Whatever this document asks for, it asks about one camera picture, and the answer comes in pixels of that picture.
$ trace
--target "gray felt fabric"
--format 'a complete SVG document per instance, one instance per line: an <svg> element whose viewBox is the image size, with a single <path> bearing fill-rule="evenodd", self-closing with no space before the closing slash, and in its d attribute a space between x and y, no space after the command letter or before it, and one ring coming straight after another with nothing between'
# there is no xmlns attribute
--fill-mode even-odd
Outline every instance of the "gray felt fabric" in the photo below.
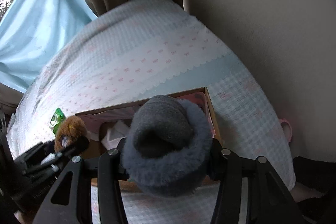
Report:
<svg viewBox="0 0 336 224"><path fill-rule="evenodd" d="M157 158L181 150L193 138L185 109L170 96L154 96L134 115L130 134L143 157Z"/></svg>
<svg viewBox="0 0 336 224"><path fill-rule="evenodd" d="M184 108L194 133L188 145L159 158L143 157L134 145L138 132L132 128L132 123L123 149L123 167L141 190L156 196L176 197L191 193L206 174L212 144L209 123L197 105L188 100L178 102Z"/></svg>

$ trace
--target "brown fur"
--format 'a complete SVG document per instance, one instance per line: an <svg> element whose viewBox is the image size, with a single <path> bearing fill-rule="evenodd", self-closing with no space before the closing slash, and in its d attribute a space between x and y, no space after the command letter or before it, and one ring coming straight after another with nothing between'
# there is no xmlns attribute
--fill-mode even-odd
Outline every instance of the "brown fur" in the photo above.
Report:
<svg viewBox="0 0 336 224"><path fill-rule="evenodd" d="M75 142L79 136L86 136L87 129L82 119L77 116L68 117L58 128L55 137L55 152L62 150L62 138L67 136L71 143Z"/></svg>

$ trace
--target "wall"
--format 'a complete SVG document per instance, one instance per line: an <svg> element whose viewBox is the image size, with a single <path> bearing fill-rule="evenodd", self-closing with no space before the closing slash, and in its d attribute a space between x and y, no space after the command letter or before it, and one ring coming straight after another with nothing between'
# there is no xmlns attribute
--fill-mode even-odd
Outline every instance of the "wall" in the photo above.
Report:
<svg viewBox="0 0 336 224"><path fill-rule="evenodd" d="M293 155L336 161L336 0L185 0L293 125Z"/></svg>

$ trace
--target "cardboard box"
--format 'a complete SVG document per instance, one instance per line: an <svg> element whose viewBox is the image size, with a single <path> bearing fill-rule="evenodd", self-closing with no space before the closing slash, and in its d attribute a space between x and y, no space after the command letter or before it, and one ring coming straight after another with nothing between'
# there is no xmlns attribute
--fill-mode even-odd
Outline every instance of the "cardboard box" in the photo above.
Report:
<svg viewBox="0 0 336 224"><path fill-rule="evenodd" d="M186 90L169 94L169 96L179 99L187 99L197 103L208 117L213 137L222 143L215 111L207 88ZM84 121L87 129L97 135L96 141L91 140L89 148L82 154L83 158L88 159L103 154L106 149L100 141L106 134L106 128L113 127L114 123L119 119L124 120L127 125L130 125L134 113L149 99L150 98L76 113L75 115Z"/></svg>

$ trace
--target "bed sheet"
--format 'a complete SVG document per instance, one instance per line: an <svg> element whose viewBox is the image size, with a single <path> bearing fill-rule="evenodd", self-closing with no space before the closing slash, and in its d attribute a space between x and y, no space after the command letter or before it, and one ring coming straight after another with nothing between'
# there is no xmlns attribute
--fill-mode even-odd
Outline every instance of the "bed sheet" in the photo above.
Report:
<svg viewBox="0 0 336 224"><path fill-rule="evenodd" d="M207 86L224 146L263 155L286 186L295 175L277 116L246 67L171 0L131 0L92 21L44 66L8 127L14 157L52 139L56 108L89 109Z"/></svg>

